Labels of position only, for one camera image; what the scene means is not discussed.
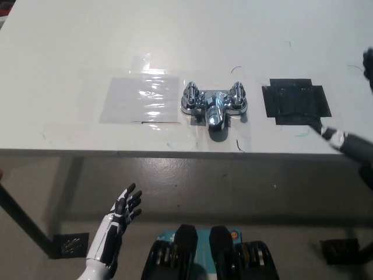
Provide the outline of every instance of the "black tape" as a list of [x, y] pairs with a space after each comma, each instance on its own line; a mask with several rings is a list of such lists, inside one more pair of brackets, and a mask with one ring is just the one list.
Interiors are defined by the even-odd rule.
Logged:
[[322, 86], [310, 79], [270, 79], [262, 91], [267, 117], [277, 125], [318, 125], [332, 116]]

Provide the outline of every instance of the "concrete floor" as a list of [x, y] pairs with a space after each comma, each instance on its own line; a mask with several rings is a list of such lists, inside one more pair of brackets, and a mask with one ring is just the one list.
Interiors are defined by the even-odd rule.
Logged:
[[[89, 232], [131, 182], [143, 213], [124, 235], [114, 279], [140, 279], [154, 238], [181, 223], [225, 223], [262, 240], [280, 279], [373, 279], [373, 266], [328, 267], [319, 241], [373, 240], [373, 192], [345, 160], [0, 157], [2, 183], [50, 236]], [[0, 209], [1, 279], [76, 279], [84, 259], [49, 260]]]

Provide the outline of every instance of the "robotic hand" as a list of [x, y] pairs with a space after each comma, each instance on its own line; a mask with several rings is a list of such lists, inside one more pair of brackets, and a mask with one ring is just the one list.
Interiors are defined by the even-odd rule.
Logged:
[[114, 276], [122, 235], [131, 221], [141, 213], [141, 209], [134, 208], [141, 203], [142, 192], [129, 196], [135, 186], [131, 184], [118, 197], [102, 220], [86, 258], [86, 270], [78, 280], [108, 280]]

